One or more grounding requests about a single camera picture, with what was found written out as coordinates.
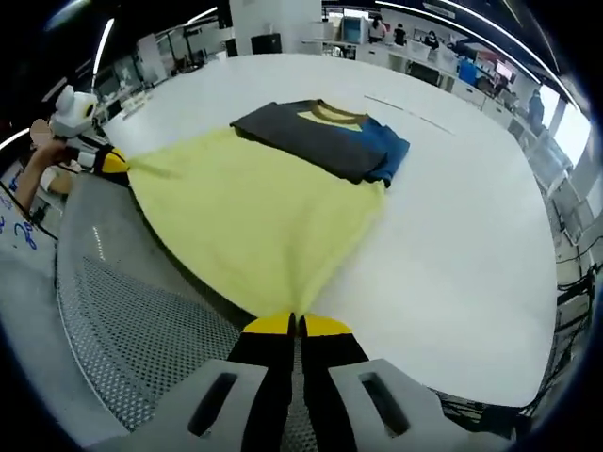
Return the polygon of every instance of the white cabinet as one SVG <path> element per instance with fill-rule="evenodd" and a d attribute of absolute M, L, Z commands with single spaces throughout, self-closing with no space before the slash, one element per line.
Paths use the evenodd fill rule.
<path fill-rule="evenodd" d="M 459 79 L 454 81 L 451 93 L 468 101 L 479 109 L 481 109 L 486 100 L 486 95 L 483 92 Z"/>
<path fill-rule="evenodd" d="M 484 115 L 489 116 L 506 129 L 511 125 L 513 114 L 494 99 L 486 99 L 481 109 Z"/>
<path fill-rule="evenodd" d="M 377 45 L 359 45 L 356 48 L 356 60 L 387 68 L 389 67 L 389 52 Z"/>

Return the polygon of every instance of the human arm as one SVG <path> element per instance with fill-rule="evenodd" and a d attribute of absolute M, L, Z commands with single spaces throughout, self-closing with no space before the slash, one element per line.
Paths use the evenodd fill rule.
<path fill-rule="evenodd" d="M 34 152 L 24 172 L 19 177 L 15 198 L 22 208 L 29 212 L 40 180 L 46 169 L 56 163 L 67 160 L 65 143 L 51 140 Z"/>

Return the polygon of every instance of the metal mesh surface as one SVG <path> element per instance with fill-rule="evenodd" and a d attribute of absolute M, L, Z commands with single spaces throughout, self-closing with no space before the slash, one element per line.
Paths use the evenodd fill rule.
<path fill-rule="evenodd" d="M 75 358 L 129 430 L 151 419 L 160 397 L 203 362 L 226 359 L 240 333 L 229 303 L 174 266 L 129 191 L 95 177 L 78 177 L 65 209 L 57 293 Z M 282 450 L 317 450 L 299 343 Z"/>

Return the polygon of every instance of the gray gripper part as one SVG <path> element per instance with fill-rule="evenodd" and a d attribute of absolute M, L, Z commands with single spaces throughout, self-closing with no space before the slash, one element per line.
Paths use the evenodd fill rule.
<path fill-rule="evenodd" d="M 128 436 L 95 444 L 90 450 L 239 452 L 266 372 L 266 367 L 258 365 L 209 360 L 161 398 L 153 420 Z M 202 411 L 215 410 L 222 400 L 215 420 L 201 431 Z"/>
<path fill-rule="evenodd" d="M 346 406 L 358 452 L 491 452 L 509 446 L 503 438 L 471 434 L 448 420 L 435 393 L 386 360 L 332 367 L 329 372 Z"/>

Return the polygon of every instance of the white tabletop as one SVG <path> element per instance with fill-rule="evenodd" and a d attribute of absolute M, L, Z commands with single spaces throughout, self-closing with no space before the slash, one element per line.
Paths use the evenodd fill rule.
<path fill-rule="evenodd" d="M 500 405 L 531 402 L 554 330 L 553 241 L 526 158 L 478 109 L 362 62 L 240 56 L 164 83 L 138 113 L 105 130 L 133 156 L 268 102 L 316 98 L 366 111 L 411 148 L 383 217 L 313 311 L 350 325 L 369 358 L 385 358 L 433 389 Z"/>

